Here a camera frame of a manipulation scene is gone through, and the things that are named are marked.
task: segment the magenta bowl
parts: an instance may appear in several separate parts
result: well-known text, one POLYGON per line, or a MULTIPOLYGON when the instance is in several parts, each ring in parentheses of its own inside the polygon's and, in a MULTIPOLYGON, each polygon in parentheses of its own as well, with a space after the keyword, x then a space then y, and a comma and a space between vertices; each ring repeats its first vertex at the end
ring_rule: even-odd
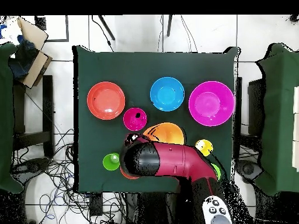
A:
POLYGON ((139 131, 147 124, 147 115, 144 110, 133 107, 124 113, 123 121, 130 131, 139 131))
POLYGON ((192 117, 205 126, 223 124, 231 117, 234 108, 234 94, 221 82, 203 82, 192 91, 189 98, 192 117))

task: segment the white controller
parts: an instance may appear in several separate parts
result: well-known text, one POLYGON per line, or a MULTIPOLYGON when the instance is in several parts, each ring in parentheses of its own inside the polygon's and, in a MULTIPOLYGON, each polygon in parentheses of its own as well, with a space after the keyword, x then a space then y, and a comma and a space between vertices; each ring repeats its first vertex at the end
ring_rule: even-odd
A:
POLYGON ((227 206, 217 196, 209 196, 203 201, 203 215, 206 224, 232 224, 227 206))

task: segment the green ball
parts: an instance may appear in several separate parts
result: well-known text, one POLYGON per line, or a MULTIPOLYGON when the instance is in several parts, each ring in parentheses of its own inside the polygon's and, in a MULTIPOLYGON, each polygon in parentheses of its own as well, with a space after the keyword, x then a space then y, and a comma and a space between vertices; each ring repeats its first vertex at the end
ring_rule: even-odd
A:
POLYGON ((116 155, 111 155, 110 160, 113 163, 118 163, 119 162, 119 157, 116 156, 116 155))

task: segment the button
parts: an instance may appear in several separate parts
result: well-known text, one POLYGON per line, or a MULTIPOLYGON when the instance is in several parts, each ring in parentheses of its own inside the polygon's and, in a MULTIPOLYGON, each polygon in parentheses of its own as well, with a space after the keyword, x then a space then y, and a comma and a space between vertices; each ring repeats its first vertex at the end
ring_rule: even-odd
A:
POLYGON ((217 200, 213 200, 212 204, 215 205, 215 206, 219 206, 219 202, 217 200))
POLYGON ((221 214, 223 214, 223 215, 225 215, 225 214, 226 214, 226 211, 225 211, 225 209, 224 209, 224 208, 220 208, 220 209, 219 209, 219 211, 220 211, 220 213, 221 213, 221 214))
POLYGON ((215 214, 217 212, 217 210, 214 208, 214 207, 211 207, 210 209, 208 209, 208 211, 211 213, 211 214, 215 214))

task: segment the floor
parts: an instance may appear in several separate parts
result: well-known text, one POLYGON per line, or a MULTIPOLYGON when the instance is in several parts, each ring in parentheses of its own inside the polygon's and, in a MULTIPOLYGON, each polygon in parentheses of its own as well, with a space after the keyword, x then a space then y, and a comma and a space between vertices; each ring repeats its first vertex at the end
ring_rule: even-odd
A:
MULTIPOLYGON (((259 79, 262 73, 254 63, 262 59, 271 43, 283 42, 293 50, 299 49, 299 23, 291 23, 290 15, 183 15, 183 18, 193 35, 199 53, 221 53, 227 47, 237 46, 241 49, 238 64, 238 76, 243 78, 242 88, 242 123, 248 123, 248 96, 247 85, 249 81, 259 79)), ((135 52, 149 51, 162 52, 162 38, 159 42, 159 34, 162 30, 161 15, 124 15, 105 16, 116 41, 112 41, 114 51, 135 52)), ((188 52, 189 40, 182 25, 180 15, 174 15, 172 20, 171 35, 166 36, 168 15, 164 17, 164 52, 188 52)), ((57 29, 65 26, 57 23, 57 29)), ((54 80, 54 121, 56 143, 61 138, 59 132, 64 137, 64 142, 72 142, 73 120, 73 63, 72 45, 82 45, 96 52, 111 52, 110 47, 98 25, 91 16, 68 16, 69 42, 49 42, 45 43, 42 51, 53 58, 53 61, 46 70, 45 75, 52 75, 54 80)), ((194 42, 191 39, 191 49, 196 51, 194 42)), ((27 94, 42 107, 43 83, 28 89, 27 94)), ((25 112, 26 132, 36 132, 42 130, 42 112, 27 97, 25 112)), ((242 133, 247 133, 247 126, 242 125, 242 133)), ((24 156, 26 159, 43 157, 42 146, 32 146, 29 153, 24 156)), ((64 152, 58 152, 56 160, 64 160, 64 152)), ((249 184, 244 184, 239 175, 235 175, 241 195, 248 206, 252 216, 255 216, 255 195, 253 188, 249 184)), ((27 189, 26 212, 29 219, 40 222, 47 210, 48 198, 40 197, 43 194, 53 193, 54 184, 46 174, 34 178, 27 189)), ((108 202, 106 206, 110 208, 114 198, 113 193, 105 193, 104 197, 108 202)), ((48 214, 56 215, 46 217, 42 224, 58 224, 67 206, 59 199, 49 210, 48 214)), ((68 211, 60 224, 89 224, 79 211, 68 211)))

